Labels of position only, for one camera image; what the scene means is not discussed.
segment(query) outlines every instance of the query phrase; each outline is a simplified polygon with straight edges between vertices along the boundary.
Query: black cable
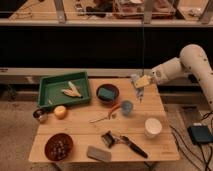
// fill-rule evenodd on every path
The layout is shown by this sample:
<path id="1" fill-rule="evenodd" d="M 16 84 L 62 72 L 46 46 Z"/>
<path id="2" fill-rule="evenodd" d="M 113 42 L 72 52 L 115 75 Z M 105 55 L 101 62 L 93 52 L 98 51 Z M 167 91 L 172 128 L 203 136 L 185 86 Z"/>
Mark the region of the black cable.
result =
<path id="1" fill-rule="evenodd" d="M 170 125 L 170 127 L 177 133 L 177 135 L 179 136 L 179 138 L 180 138 L 181 141 L 183 142 L 183 144 L 184 144 L 184 146 L 186 147 L 186 149 L 187 149 L 193 156 L 195 156 L 201 163 L 205 164 L 205 163 L 203 162 L 203 160 L 202 160 L 200 157 L 198 157 L 193 151 L 191 151 L 191 150 L 189 149 L 189 147 L 186 145 L 186 143 L 185 143 L 185 141 L 183 140 L 183 138 L 182 138 L 182 136 L 180 135 L 180 133 L 179 133 L 173 126 Z"/>
<path id="2" fill-rule="evenodd" d="M 144 75 L 144 68 L 145 68 L 145 28 L 144 28 L 144 18 L 141 19 L 142 24 L 142 75 Z"/>
<path id="3" fill-rule="evenodd" d="M 209 168 L 209 163 L 210 163 L 210 161 L 212 160 L 212 155 L 213 155 L 213 149 L 212 149 L 212 147 L 209 146 L 209 148 L 210 148 L 210 155 L 209 155 L 209 158 L 208 158 L 208 160 L 207 160 L 207 162 L 206 162 L 206 168 L 205 168 L 205 170 L 207 170 L 207 169 Z"/>
<path id="4" fill-rule="evenodd" d="M 204 114 L 201 120 L 207 119 L 212 114 L 213 114 L 213 111 Z"/>
<path id="5" fill-rule="evenodd" d="M 179 145 L 179 142 L 178 142 L 178 140 L 177 140 L 177 137 L 175 136 L 175 134 L 174 133 L 172 133 L 173 134 L 173 136 L 174 136 L 174 138 L 175 138 L 175 143 L 176 143 L 176 145 L 177 145 L 177 147 L 178 147 L 178 150 L 180 150 L 181 152 L 182 152 L 182 154 L 184 155 L 184 157 L 194 166 L 194 167 L 196 167 L 197 168 L 197 170 L 200 170 L 200 171 L 202 171 L 187 155 L 186 155 L 186 153 L 183 151 L 183 149 L 180 147 L 180 145 Z"/>
<path id="6" fill-rule="evenodd" d="M 202 145 L 199 144 L 198 147 L 200 148 L 200 151 L 201 151 L 201 154 L 202 154 L 202 157 L 203 157 L 203 161 L 205 162 L 205 168 L 206 168 L 206 158 L 205 158 L 205 155 L 204 155 L 204 152 L 203 152 Z"/>
<path id="7" fill-rule="evenodd" d="M 212 130 L 212 134 L 213 134 L 213 117 L 211 119 L 211 130 Z"/>
<path id="8" fill-rule="evenodd" d="M 202 148 L 201 144 L 199 145 L 199 147 L 200 147 L 200 151 L 201 151 L 202 156 L 203 156 L 203 160 L 205 161 L 205 171 L 208 171 L 208 169 L 211 171 L 211 169 L 209 168 L 209 163 L 210 163 L 210 161 L 212 159 L 212 147 L 209 146 L 209 148 L 210 148 L 210 155 L 209 155 L 208 160 L 206 160 L 206 158 L 205 158 L 205 155 L 204 155 L 203 148 Z"/>

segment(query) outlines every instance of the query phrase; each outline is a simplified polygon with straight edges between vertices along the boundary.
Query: black handle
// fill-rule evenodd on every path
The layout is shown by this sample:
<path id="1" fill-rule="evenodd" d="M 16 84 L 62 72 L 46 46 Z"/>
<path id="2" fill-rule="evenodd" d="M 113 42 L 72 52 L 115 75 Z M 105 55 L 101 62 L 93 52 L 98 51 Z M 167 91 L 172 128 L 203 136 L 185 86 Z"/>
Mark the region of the black handle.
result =
<path id="1" fill-rule="evenodd" d="M 129 147 L 136 153 L 140 154 L 144 158 L 148 158 L 148 154 L 146 154 L 140 147 L 138 147 L 133 142 L 129 143 Z"/>

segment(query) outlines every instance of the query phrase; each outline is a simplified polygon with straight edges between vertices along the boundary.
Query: green plastic tray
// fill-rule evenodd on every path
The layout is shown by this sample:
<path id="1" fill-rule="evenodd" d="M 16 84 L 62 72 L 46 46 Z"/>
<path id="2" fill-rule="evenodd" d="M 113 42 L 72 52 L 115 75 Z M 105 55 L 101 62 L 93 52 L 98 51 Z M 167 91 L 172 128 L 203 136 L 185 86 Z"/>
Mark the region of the green plastic tray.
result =
<path id="1" fill-rule="evenodd" d="M 68 89 L 68 81 L 78 87 L 82 97 L 70 97 L 61 92 Z M 77 105 L 88 103 L 91 99 L 90 86 L 86 72 L 70 73 L 66 75 L 43 77 L 39 86 L 38 106 L 52 109 L 58 105 Z"/>

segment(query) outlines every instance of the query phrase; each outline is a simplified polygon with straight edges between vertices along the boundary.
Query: table leg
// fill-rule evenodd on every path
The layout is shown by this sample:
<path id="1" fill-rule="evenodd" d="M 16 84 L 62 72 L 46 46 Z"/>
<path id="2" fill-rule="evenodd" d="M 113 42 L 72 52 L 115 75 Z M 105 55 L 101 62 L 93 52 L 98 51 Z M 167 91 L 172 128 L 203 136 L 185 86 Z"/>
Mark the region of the table leg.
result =
<path id="1" fill-rule="evenodd" d="M 150 169 L 150 165 L 147 162 L 143 162 L 149 169 Z"/>
<path id="2" fill-rule="evenodd" d="M 158 162 L 153 162 L 151 165 L 149 165 L 149 171 L 153 171 L 155 167 L 157 166 Z"/>
<path id="3" fill-rule="evenodd" d="M 56 171 L 62 171 L 61 168 L 56 163 L 51 163 L 51 166 L 54 167 Z"/>

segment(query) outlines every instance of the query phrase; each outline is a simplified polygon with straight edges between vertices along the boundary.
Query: sponge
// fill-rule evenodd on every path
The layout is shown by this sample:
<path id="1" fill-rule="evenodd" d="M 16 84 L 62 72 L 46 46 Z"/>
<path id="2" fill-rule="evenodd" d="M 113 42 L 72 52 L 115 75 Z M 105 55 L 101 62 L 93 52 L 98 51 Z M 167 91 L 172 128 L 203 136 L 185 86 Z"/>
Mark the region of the sponge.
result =
<path id="1" fill-rule="evenodd" d="M 115 99 L 115 92 L 108 90 L 106 88 L 100 88 L 98 91 L 98 97 L 103 100 L 114 100 Z"/>

